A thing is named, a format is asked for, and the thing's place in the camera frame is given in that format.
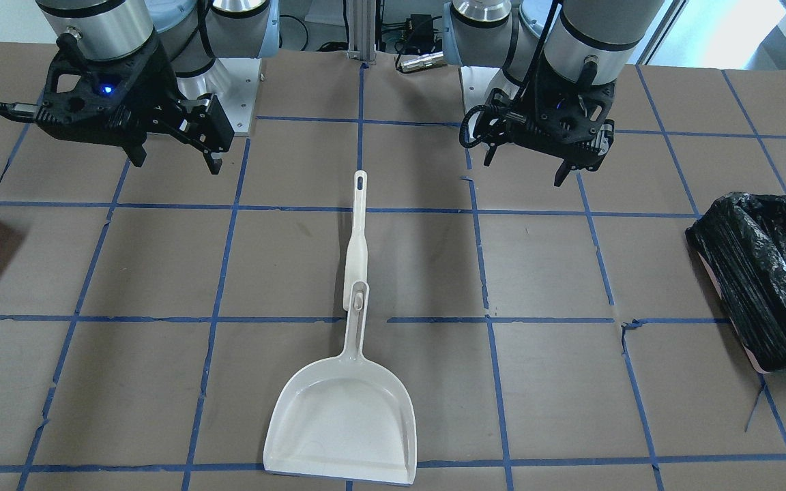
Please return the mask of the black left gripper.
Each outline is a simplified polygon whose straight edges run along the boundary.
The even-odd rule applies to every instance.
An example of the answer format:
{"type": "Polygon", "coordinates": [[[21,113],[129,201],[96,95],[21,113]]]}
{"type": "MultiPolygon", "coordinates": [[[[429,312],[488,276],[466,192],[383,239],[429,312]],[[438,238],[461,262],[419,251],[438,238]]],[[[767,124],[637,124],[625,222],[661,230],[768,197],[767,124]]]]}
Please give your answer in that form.
{"type": "Polygon", "coordinates": [[[615,81],[587,86],[587,78],[595,74],[594,65],[592,61],[584,63],[577,80],[570,82],[541,59],[514,97],[508,99],[494,88],[486,103],[465,112],[461,146],[486,146],[486,167],[504,144],[562,159],[555,172],[555,187],[561,186],[571,171],[599,170],[615,139],[615,122],[609,118],[615,81]]]}

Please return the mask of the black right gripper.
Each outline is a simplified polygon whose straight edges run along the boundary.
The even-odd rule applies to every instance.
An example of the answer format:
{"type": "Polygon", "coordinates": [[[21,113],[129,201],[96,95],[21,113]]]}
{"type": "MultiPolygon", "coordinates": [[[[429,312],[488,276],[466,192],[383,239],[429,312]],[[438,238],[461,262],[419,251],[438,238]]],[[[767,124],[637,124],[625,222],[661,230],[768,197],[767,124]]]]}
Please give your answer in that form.
{"type": "Polygon", "coordinates": [[[33,123],[68,142],[123,149],[134,167],[147,158],[150,133],[168,134],[203,153],[213,176],[234,137],[218,98],[189,100],[156,32],[134,53],[111,61],[88,59],[69,33],[57,38],[40,103],[0,102],[0,115],[33,123]]]}

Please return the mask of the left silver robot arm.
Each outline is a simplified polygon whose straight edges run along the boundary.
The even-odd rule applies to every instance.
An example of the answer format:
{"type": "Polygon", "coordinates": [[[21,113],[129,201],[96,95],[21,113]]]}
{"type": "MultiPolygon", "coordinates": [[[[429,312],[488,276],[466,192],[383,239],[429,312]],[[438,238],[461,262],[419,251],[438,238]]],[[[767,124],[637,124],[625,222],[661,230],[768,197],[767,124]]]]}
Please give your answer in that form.
{"type": "Polygon", "coordinates": [[[506,144],[555,156],[555,185],[598,170],[615,138],[615,84],[662,4],[552,1],[540,20],[540,1],[447,3],[446,62],[499,72],[483,102],[465,110],[461,146],[486,146],[486,166],[506,144]]]}

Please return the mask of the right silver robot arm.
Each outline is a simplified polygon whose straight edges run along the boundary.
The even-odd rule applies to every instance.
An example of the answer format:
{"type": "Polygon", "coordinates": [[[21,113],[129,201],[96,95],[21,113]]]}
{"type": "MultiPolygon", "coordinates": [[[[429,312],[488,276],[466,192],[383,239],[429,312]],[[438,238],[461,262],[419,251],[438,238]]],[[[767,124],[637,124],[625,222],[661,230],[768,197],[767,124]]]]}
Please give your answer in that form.
{"type": "Polygon", "coordinates": [[[271,58],[277,1],[40,1],[57,53],[37,104],[0,116],[65,142],[122,149],[141,167],[150,134],[196,149],[210,173],[237,133],[224,59],[271,58]]]}

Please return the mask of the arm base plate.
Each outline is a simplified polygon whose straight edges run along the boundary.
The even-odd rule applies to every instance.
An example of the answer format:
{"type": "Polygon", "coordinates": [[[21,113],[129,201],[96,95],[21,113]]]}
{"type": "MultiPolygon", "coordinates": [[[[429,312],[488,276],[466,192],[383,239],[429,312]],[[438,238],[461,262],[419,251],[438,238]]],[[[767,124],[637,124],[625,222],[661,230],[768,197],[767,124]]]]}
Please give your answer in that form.
{"type": "Polygon", "coordinates": [[[520,90],[517,84],[506,78],[501,68],[486,66],[461,66],[461,86],[464,112],[486,103],[494,88],[502,90],[508,99],[520,90]]]}
{"type": "Polygon", "coordinates": [[[178,74],[177,83],[188,99],[213,93],[231,122],[235,136],[250,136],[264,61],[253,58],[216,59],[200,74],[178,74]]]}

